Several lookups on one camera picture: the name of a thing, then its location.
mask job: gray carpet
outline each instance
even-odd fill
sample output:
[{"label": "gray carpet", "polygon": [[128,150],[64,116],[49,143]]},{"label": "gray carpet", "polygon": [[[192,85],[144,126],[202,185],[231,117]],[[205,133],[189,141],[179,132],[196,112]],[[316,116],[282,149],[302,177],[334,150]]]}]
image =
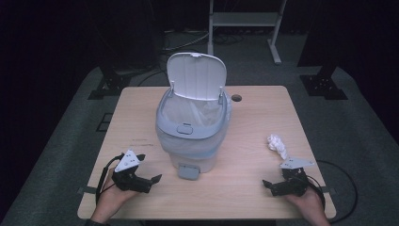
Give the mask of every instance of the gray carpet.
[{"label": "gray carpet", "polygon": [[[192,35],[168,35],[168,46],[192,40]],[[299,76],[315,74],[320,68],[297,68],[306,36],[280,35],[277,47],[282,65],[273,63],[264,36],[244,36],[232,45],[216,45],[215,56],[228,70],[227,85],[281,85],[288,89],[311,148],[317,159],[345,169],[359,192],[357,208],[336,225],[399,225],[399,147],[375,112],[360,94],[352,77],[337,69],[332,78],[348,100],[328,101],[310,97]],[[205,53],[206,45],[187,47]],[[162,56],[165,69],[167,56]],[[131,86],[167,86],[159,69],[136,76]],[[83,225],[77,216],[81,186],[88,182],[105,133],[96,132],[104,113],[112,113],[118,97],[88,100],[102,78],[99,69],[88,74],[32,170],[20,195],[1,225]],[[348,213],[355,192],[346,175],[336,167],[319,163],[337,218]],[[277,224],[308,225],[302,219],[278,220]],[[140,225],[137,221],[114,220],[112,225]]]}]

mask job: hand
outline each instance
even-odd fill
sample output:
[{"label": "hand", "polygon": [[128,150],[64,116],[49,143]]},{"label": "hand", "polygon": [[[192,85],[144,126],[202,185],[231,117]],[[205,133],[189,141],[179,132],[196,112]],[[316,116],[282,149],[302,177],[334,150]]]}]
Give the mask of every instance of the hand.
[{"label": "hand", "polygon": [[305,194],[301,197],[286,195],[285,199],[296,206],[303,218],[311,225],[330,225],[323,209],[320,197],[311,187],[308,186]]},{"label": "hand", "polygon": [[120,210],[126,201],[139,194],[139,192],[132,190],[122,191],[115,186],[114,181],[112,180],[113,172],[114,169],[108,171],[108,176],[103,186],[103,193],[101,194],[96,209],[90,218],[92,221],[105,224]]}]

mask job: trash can lid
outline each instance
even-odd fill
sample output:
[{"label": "trash can lid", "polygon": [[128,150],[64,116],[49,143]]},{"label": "trash can lid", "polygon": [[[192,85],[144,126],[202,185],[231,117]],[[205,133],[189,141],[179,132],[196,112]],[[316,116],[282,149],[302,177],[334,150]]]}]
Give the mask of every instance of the trash can lid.
[{"label": "trash can lid", "polygon": [[226,85],[226,66],[217,57],[179,53],[167,64],[168,79],[176,95],[194,100],[217,100]]}]

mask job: dark background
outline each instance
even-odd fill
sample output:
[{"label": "dark background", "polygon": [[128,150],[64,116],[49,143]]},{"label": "dark background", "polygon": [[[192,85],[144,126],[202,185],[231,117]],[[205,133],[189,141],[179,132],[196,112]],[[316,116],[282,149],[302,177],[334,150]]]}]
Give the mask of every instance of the dark background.
[{"label": "dark background", "polygon": [[[129,5],[132,1],[128,0],[103,2],[115,8],[129,9],[126,6],[131,6],[132,16],[139,13],[137,7],[142,7]],[[145,4],[147,1],[133,2]],[[146,29],[140,26],[143,23],[156,23],[164,30],[182,30],[188,26],[207,28],[206,0],[193,0],[190,5],[186,3],[191,1],[182,0],[152,2],[154,17],[146,18],[147,21],[136,18],[140,23],[134,21],[128,27],[141,27],[137,28],[141,30]],[[225,8],[220,2],[224,1],[217,1],[216,9]],[[242,2],[235,10],[274,10],[279,5],[279,1]],[[281,32],[309,31],[299,66],[322,65],[330,59],[331,53],[338,56],[340,67],[355,78],[362,94],[398,141],[399,47],[396,37],[399,20],[396,15],[399,8],[394,2],[289,1]],[[235,1],[228,3],[226,9],[235,6]],[[122,13],[115,13],[111,18],[120,23],[120,16]],[[18,195],[81,82],[99,66],[98,54],[104,52],[104,43],[95,24],[84,1],[0,1],[0,218]],[[104,37],[120,32],[120,24],[109,27],[102,31]],[[143,38],[137,37],[141,34],[137,30],[126,29],[133,40]],[[122,40],[125,35],[122,31],[117,35],[120,39],[110,43],[120,44],[118,55],[122,58],[135,58],[134,53],[123,52],[126,48],[123,46],[137,40]],[[144,50],[137,45],[127,48],[147,52],[147,47]],[[116,57],[112,53],[107,56],[113,60]]]}]

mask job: wooden table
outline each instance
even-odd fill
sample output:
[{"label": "wooden table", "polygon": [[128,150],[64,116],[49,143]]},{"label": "wooden table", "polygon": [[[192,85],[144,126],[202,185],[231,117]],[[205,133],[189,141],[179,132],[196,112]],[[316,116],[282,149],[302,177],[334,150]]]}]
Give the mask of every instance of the wooden table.
[{"label": "wooden table", "polygon": [[[215,167],[197,181],[178,177],[155,133],[155,113],[165,87],[123,90],[88,186],[96,187],[103,167],[114,156],[133,147],[144,153],[137,176],[150,179],[163,174],[149,194],[127,202],[114,218],[134,219],[277,219],[301,218],[282,197],[273,197],[262,179],[282,182],[277,152],[268,150],[266,139],[279,135],[292,157],[315,161],[295,108],[285,87],[226,87],[232,102],[231,123],[217,155]],[[306,167],[308,175],[325,185],[317,165]],[[333,218],[334,204],[326,195],[326,214]],[[79,218],[90,218],[93,194],[85,193]]]}]

